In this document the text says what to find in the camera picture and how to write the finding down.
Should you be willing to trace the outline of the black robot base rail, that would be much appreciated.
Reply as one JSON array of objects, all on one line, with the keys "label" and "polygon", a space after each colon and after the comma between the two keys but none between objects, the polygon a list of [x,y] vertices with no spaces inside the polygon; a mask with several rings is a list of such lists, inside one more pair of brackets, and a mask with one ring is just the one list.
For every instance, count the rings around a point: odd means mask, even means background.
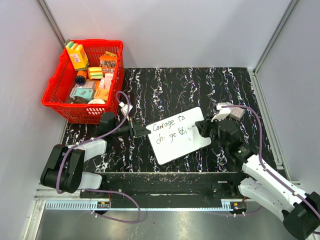
[{"label": "black robot base rail", "polygon": [[217,208],[239,200],[240,172],[105,172],[102,189],[123,192],[142,209]]}]

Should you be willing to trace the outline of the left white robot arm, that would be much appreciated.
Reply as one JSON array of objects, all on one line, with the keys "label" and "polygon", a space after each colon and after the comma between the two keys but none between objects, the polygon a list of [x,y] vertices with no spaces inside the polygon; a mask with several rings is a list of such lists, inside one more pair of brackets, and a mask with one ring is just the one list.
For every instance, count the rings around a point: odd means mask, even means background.
[{"label": "left white robot arm", "polygon": [[74,193],[90,189],[98,198],[107,195],[108,185],[98,173],[85,172],[84,163],[96,156],[103,155],[114,138],[147,136],[150,130],[138,124],[133,117],[124,117],[116,123],[113,112],[101,115],[99,126],[89,140],[75,145],[57,144],[53,147],[40,177],[42,186],[56,189],[59,194]]}]

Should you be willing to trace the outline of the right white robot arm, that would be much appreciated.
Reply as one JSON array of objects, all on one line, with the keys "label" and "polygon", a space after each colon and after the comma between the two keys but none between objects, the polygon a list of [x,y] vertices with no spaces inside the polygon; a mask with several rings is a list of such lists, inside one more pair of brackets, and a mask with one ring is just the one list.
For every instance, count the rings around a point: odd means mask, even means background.
[{"label": "right white robot arm", "polygon": [[273,169],[258,152],[242,141],[242,132],[231,119],[206,118],[195,123],[201,137],[219,144],[233,171],[243,172],[241,181],[228,184],[233,198],[241,195],[269,210],[297,240],[306,240],[320,226],[320,195],[294,185]]}]

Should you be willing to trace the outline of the white rectangular whiteboard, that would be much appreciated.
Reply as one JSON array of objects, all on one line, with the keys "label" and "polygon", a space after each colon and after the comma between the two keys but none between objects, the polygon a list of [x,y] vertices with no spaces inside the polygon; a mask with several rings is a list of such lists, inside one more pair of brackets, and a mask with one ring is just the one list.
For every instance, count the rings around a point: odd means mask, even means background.
[{"label": "white rectangular whiteboard", "polygon": [[210,137],[200,136],[196,127],[188,129],[195,122],[204,120],[199,106],[153,122],[146,126],[156,161],[167,164],[212,143]]}]

